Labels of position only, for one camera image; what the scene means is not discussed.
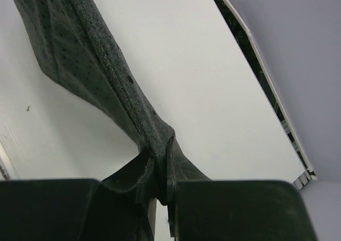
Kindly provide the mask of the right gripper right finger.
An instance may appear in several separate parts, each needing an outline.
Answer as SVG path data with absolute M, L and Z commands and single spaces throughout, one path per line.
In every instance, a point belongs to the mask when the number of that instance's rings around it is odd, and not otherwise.
M 213 181 L 167 145 L 167 207 L 175 240 L 316 240 L 297 189 L 274 180 Z

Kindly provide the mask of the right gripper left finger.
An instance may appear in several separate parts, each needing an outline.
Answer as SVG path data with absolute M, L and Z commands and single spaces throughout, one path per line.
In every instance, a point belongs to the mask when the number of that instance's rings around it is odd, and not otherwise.
M 1 240 L 153 240 L 153 159 L 143 149 L 108 178 L 1 182 Z

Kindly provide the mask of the dark grey dotted skirt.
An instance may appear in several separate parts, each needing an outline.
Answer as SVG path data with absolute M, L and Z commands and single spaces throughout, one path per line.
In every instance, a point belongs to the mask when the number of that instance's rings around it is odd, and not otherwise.
M 174 129 L 145 97 L 93 0 L 14 0 L 42 72 L 108 115 L 156 162 L 166 204 L 166 146 Z

